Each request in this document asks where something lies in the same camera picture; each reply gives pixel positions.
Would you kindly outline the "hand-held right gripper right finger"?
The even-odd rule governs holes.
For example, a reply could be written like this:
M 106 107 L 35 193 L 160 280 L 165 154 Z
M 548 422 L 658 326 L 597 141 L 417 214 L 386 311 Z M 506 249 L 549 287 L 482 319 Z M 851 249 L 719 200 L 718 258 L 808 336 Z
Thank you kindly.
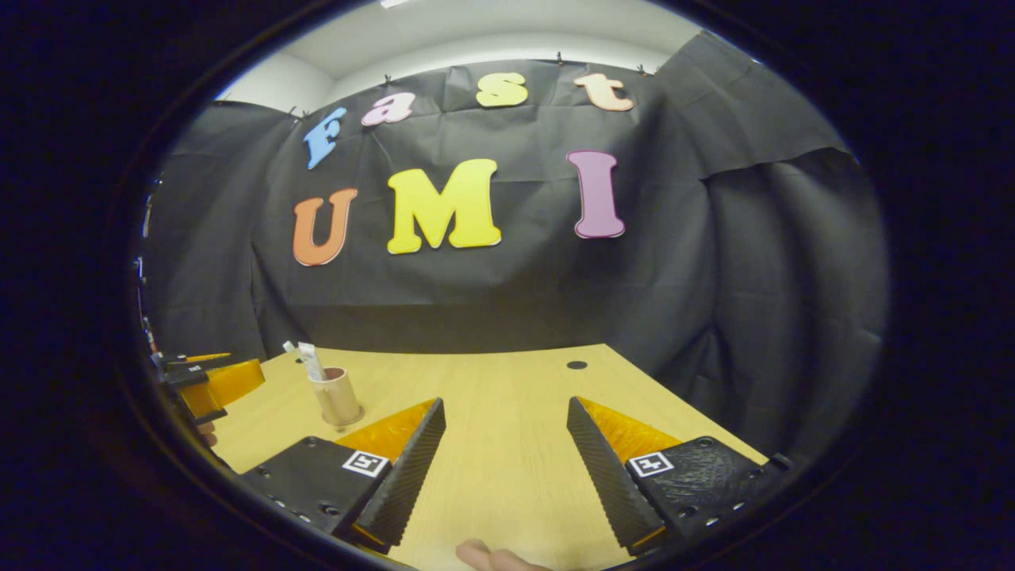
M 566 427 L 613 534 L 632 556 L 691 546 L 743 520 L 794 463 L 747 458 L 714 436 L 681 441 L 593 400 L 572 397 Z

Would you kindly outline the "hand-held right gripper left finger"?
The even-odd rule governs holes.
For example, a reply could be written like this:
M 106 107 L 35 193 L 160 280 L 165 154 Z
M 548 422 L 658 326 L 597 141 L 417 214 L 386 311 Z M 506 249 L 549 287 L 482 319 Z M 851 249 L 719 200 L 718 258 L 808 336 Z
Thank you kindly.
M 436 397 L 335 441 L 301 438 L 240 477 L 310 527 L 385 555 L 402 542 L 445 430 Z

